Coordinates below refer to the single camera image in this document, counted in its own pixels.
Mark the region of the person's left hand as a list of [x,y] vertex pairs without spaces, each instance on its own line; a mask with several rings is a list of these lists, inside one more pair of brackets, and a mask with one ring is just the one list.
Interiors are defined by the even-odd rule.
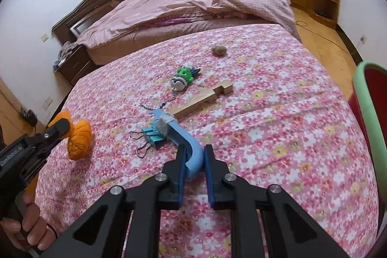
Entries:
[[47,225],[47,221],[40,216],[40,208],[35,203],[35,197],[29,192],[25,192],[22,200],[26,205],[26,211],[22,222],[11,218],[4,218],[1,221],[5,234],[13,246],[18,250],[24,251],[16,235],[21,229],[28,232],[27,242],[30,246],[37,246],[41,251],[46,250],[55,240],[56,236],[53,230]]

